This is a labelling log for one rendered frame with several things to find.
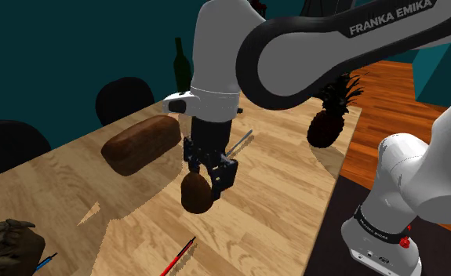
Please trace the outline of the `red pen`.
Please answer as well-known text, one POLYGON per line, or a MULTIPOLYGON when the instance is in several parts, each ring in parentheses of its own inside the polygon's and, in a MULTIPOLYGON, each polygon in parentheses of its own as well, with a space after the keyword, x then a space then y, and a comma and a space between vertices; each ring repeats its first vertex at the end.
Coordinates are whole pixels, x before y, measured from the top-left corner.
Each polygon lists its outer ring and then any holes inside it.
POLYGON ((171 269, 176 265, 176 263, 180 260, 180 258, 185 254, 187 250, 194 244, 196 236, 194 236, 182 249, 181 251, 174 257, 174 259, 169 263, 169 265, 165 268, 165 270, 159 276, 166 276, 171 269))

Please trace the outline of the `brown egg-shaped fruit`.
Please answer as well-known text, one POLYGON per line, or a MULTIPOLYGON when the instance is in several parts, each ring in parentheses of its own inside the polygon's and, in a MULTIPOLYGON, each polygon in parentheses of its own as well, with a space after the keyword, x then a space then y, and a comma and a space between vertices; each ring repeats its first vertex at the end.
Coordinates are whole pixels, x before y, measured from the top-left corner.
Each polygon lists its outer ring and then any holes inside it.
POLYGON ((211 187, 206 179, 196 172, 189 172, 180 185, 181 205, 193 214, 207 212, 213 205, 211 187))

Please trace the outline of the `dark pineapple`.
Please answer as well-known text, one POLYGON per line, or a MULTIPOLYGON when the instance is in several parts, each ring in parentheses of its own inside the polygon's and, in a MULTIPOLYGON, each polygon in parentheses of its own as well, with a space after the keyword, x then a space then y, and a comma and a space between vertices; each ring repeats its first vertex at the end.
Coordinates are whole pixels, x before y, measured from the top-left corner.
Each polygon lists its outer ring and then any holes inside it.
POLYGON ((315 96, 322 101, 322 110, 311 121, 307 141, 312 147, 327 148, 338 138, 344 128, 347 106, 364 90, 358 87, 360 76, 345 73, 325 85, 315 96))

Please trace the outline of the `dark green bottle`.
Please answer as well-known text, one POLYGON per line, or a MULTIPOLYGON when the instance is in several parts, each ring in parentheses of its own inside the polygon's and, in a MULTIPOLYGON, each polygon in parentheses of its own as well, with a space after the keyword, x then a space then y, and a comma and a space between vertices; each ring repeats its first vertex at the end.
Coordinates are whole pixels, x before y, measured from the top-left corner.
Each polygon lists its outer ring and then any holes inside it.
POLYGON ((182 93, 190 90, 191 87, 191 65, 184 55, 182 41, 180 37, 175 38, 176 57, 173 62, 173 70, 176 78, 177 92, 182 93))

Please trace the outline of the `brown bread loaf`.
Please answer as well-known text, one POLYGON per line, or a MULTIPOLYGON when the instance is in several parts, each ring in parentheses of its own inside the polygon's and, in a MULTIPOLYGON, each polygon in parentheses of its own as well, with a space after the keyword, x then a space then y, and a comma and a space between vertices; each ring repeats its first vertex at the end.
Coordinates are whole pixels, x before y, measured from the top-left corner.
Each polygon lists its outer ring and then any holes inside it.
POLYGON ((155 115, 110 138, 100 153, 118 174, 130 176, 175 147, 181 140, 179 122, 155 115))

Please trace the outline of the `silver cutlery piece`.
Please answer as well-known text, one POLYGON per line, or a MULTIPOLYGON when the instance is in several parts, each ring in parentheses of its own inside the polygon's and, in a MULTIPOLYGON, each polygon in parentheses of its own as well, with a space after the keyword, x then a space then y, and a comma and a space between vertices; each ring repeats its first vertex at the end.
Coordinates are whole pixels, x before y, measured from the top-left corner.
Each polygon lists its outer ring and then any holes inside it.
POLYGON ((239 146, 244 140, 246 140, 251 134, 253 133, 253 130, 249 130, 226 154, 225 156, 228 157, 237 146, 239 146))

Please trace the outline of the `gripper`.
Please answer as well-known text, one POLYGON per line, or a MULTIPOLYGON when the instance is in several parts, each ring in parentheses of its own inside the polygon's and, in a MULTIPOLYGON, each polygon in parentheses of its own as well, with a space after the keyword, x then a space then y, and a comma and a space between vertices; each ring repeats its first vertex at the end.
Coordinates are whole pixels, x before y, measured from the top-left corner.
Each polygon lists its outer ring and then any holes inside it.
POLYGON ((212 181, 212 200, 233 186, 238 161, 229 159, 225 148, 229 143, 232 120, 208 122, 197 117, 191 120, 191 137, 185 136, 183 157, 191 173, 200 173, 201 157, 211 154, 208 174, 212 181))

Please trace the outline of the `blue pen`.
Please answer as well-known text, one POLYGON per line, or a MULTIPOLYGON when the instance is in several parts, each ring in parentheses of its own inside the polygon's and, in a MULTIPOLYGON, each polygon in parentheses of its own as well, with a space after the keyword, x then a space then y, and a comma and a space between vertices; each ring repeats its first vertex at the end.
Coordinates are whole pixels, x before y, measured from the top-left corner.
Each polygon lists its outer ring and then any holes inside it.
POLYGON ((49 263, 51 260, 53 260, 53 258, 58 254, 58 252, 55 252, 54 254, 52 254, 51 256, 47 256, 43 261, 41 261, 37 267, 34 270, 34 273, 37 272, 38 270, 40 270, 42 267, 44 267, 47 263, 49 263))

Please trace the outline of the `brown rough lump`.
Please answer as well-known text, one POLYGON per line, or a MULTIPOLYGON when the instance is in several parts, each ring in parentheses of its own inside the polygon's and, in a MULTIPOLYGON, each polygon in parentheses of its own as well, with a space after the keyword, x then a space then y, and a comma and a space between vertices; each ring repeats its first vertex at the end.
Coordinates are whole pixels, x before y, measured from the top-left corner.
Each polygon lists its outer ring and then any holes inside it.
POLYGON ((45 249, 45 239, 27 221, 0 222, 0 276, 32 276, 45 249))

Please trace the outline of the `wooden table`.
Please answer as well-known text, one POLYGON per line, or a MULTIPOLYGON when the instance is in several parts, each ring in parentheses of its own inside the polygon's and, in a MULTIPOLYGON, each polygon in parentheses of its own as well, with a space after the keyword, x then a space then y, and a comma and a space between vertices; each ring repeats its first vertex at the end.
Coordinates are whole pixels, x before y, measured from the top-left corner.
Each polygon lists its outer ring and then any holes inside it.
POLYGON ((172 276, 301 276, 343 165, 361 109, 326 149, 306 141, 321 102, 287 111, 241 101, 231 140, 235 184, 201 215, 186 212, 187 174, 176 146, 131 176, 104 161, 104 143, 158 114, 156 103, 0 174, 0 221, 30 221, 53 261, 38 276, 160 276, 190 241, 194 251, 172 276))

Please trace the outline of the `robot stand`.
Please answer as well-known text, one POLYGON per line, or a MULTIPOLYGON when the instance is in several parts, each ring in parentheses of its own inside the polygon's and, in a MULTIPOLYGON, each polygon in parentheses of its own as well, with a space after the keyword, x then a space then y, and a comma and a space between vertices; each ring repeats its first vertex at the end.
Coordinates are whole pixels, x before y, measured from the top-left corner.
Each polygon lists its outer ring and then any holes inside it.
MULTIPOLYGON (((383 276, 352 258, 340 232, 368 194, 369 189, 338 177, 304 276, 383 276)), ((420 252, 421 276, 451 276, 451 231, 420 218, 411 227, 420 252)))

